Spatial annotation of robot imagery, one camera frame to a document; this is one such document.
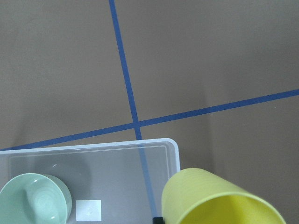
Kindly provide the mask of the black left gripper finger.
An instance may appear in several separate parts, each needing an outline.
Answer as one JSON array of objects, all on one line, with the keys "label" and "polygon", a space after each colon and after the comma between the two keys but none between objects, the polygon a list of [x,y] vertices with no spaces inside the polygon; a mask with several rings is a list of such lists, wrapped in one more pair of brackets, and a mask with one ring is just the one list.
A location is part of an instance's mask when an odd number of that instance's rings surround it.
[{"label": "black left gripper finger", "polygon": [[152,219],[153,224],[164,224],[164,219],[163,217],[154,217]]}]

